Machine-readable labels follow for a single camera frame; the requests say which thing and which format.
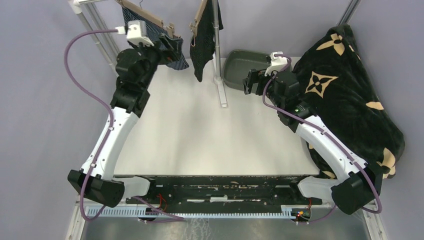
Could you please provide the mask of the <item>blue striped underwear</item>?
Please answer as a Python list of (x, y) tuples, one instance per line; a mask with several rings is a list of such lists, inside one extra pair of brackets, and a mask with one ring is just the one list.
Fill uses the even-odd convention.
[[(152, 42), (159, 41), (159, 37), (161, 35), (168, 36), (168, 32), (164, 28), (159, 27), (158, 25), (154, 24), (153, 22), (140, 16), (139, 14), (135, 13), (134, 11), (128, 8), (122, 8), (122, 15), (124, 19), (124, 24), (126, 26), (128, 25), (129, 21), (144, 21), (146, 25), (146, 35)], [(182, 71), (187, 69), (189, 67), (189, 64), (187, 63), (184, 55), (181, 53), (178, 61), (171, 62), (166, 66), (176, 71)]]

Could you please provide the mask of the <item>black striped underwear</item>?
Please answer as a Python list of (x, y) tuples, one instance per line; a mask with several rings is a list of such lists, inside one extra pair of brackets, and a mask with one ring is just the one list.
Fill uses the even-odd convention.
[[(218, 2), (219, 30), (223, 30), (221, 9)], [(198, 25), (197, 36), (195, 37), (195, 47), (190, 46), (189, 54), (194, 67), (194, 76), (199, 82), (203, 81), (203, 71), (205, 65), (213, 59), (215, 53), (214, 37), (214, 11), (212, 0), (208, 0), (200, 23)]]

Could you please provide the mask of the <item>wooden clip hanger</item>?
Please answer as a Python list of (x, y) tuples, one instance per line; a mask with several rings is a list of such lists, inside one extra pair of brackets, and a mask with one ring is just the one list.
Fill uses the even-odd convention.
[(205, 8), (207, 6), (207, 3), (208, 3), (208, 0), (201, 0), (200, 1), (199, 7), (198, 7), (198, 9), (196, 11), (196, 14), (194, 16), (194, 20), (193, 20), (193, 22), (191, 22), (189, 24), (190, 32), (192, 33), (191, 40), (190, 40), (190, 46), (191, 47), (195, 47), (196, 46), (196, 40), (195, 40), (195, 38), (196, 38), (196, 36), (198, 34), (199, 23), (200, 23), (200, 21), (202, 19), (202, 15), (203, 15), (203, 13), (205, 11)]

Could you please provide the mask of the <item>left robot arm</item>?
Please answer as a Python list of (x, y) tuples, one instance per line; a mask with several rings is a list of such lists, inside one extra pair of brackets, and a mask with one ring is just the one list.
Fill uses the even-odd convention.
[(82, 199), (106, 207), (116, 207), (122, 199), (138, 196), (149, 204), (158, 191), (141, 176), (115, 178), (118, 158), (130, 132), (150, 98), (148, 88), (159, 65), (177, 62), (182, 55), (182, 40), (162, 34), (158, 40), (131, 38), (130, 48), (116, 58), (116, 89), (110, 103), (101, 101), (108, 117), (92, 152), (79, 170), (71, 170), (68, 182)]

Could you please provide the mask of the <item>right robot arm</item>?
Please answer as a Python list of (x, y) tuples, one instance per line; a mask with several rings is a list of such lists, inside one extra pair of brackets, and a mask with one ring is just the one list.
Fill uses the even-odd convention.
[(251, 69), (243, 80), (244, 93), (269, 98), (280, 121), (305, 140), (323, 158), (335, 178), (302, 177), (289, 189), (289, 198), (301, 204), (308, 198), (333, 202), (351, 215), (379, 198), (383, 169), (351, 151), (300, 98), (300, 83), (290, 70)]

